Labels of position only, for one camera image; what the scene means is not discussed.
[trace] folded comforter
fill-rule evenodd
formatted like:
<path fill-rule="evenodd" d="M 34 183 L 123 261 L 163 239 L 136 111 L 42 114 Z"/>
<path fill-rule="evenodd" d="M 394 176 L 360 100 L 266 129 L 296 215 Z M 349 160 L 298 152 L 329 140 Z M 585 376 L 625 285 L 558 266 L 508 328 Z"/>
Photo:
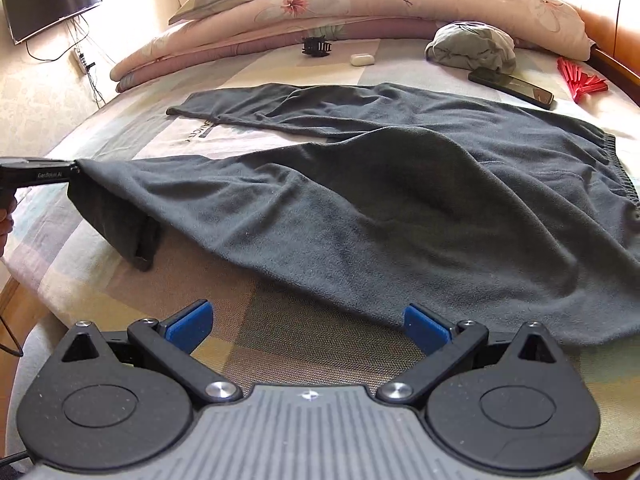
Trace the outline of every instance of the folded comforter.
<path fill-rule="evenodd" d="M 281 46 L 303 43 L 309 36 L 324 36 L 327 41 L 338 40 L 432 40 L 445 22 L 421 18 L 385 18 L 359 16 L 356 18 L 311 18 L 284 22 L 272 27 L 238 34 L 228 40 L 176 52 L 155 62 L 145 64 L 127 73 L 116 86 L 124 92 L 151 79 L 172 74 L 183 68 L 223 59 L 265 52 Z M 516 39 L 523 48 L 535 47 Z"/>
<path fill-rule="evenodd" d="M 484 22 L 562 56 L 587 60 L 593 44 L 575 9 L 560 0 L 254 0 L 202 20 L 170 28 L 118 63 L 111 78 L 156 60 L 280 23 L 363 16 Z"/>

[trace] round disc cover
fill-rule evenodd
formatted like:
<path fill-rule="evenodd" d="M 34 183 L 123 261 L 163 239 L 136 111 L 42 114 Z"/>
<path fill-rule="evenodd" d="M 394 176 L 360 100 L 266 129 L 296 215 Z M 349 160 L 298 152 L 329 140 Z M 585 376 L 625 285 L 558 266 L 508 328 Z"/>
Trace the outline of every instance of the round disc cover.
<path fill-rule="evenodd" d="M 20 437 L 37 459 L 70 471 L 122 468 L 167 449 L 189 427 L 191 401 L 170 378 L 121 364 L 108 375 L 92 372 L 91 361 L 74 365 L 60 384 L 34 381 L 22 402 L 29 396 L 29 411 L 18 410 Z"/>
<path fill-rule="evenodd" d="M 446 447 L 490 470 L 534 474 L 583 461 L 597 405 L 579 378 L 567 380 L 572 370 L 563 378 L 550 366 L 520 361 L 454 376 L 431 394 L 427 422 Z"/>

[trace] bedsheet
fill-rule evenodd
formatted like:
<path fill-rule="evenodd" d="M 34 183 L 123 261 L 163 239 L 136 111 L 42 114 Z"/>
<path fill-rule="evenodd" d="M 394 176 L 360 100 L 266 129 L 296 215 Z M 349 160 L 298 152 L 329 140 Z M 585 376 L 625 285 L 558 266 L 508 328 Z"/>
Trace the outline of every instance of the bedsheet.
<path fill-rule="evenodd" d="M 391 81 L 527 106 L 469 82 L 464 70 L 425 62 L 424 47 L 421 40 L 343 41 L 334 44 L 330 56 L 314 59 L 300 54 L 298 46 L 288 46 L 181 70 L 117 97 L 49 156 L 113 160 L 193 153 L 222 158 L 311 140 L 165 113 L 195 91 L 267 82 Z M 357 53 L 375 55 L 376 64 L 350 66 L 350 55 Z M 514 75 L 553 92 L 554 111 L 616 136 L 618 156 L 640 189 L 638 107 L 617 88 L 588 96 L 579 107 L 570 100 L 554 56 L 520 49 L 516 56 Z M 64 185 L 23 190 L 18 198 L 5 263 L 67 325 L 92 319 L 102 330 L 121 330 L 141 317 L 163 318 L 197 298 L 210 299 L 216 306 L 215 328 L 194 355 L 243 388 L 264 381 L 367 383 L 376 388 L 421 357 L 401 333 L 217 260 L 171 229 L 154 268 L 139 272 L 81 219 Z M 638 462 L 640 338 L 566 351 L 602 412 L 588 467 L 610 471 Z"/>

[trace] smartphone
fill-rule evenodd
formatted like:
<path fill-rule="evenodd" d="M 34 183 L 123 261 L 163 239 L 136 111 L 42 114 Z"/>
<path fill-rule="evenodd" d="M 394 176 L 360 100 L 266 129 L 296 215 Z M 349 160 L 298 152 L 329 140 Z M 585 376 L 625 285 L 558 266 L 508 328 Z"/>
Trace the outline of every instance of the smartphone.
<path fill-rule="evenodd" d="M 551 103 L 554 101 L 554 95 L 548 90 L 488 68 L 476 68 L 473 70 L 469 74 L 469 81 L 501 90 L 545 110 L 551 110 Z"/>

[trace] human hand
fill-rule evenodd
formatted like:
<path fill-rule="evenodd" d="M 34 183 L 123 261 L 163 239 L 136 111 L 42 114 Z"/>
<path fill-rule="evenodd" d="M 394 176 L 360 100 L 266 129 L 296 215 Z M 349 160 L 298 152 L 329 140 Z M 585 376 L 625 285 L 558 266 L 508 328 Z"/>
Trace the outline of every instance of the human hand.
<path fill-rule="evenodd" d="M 18 207 L 15 196 L 11 198 L 8 209 L 0 209 L 0 256 L 4 255 L 4 246 L 11 231 L 14 230 L 14 219 L 11 213 Z"/>

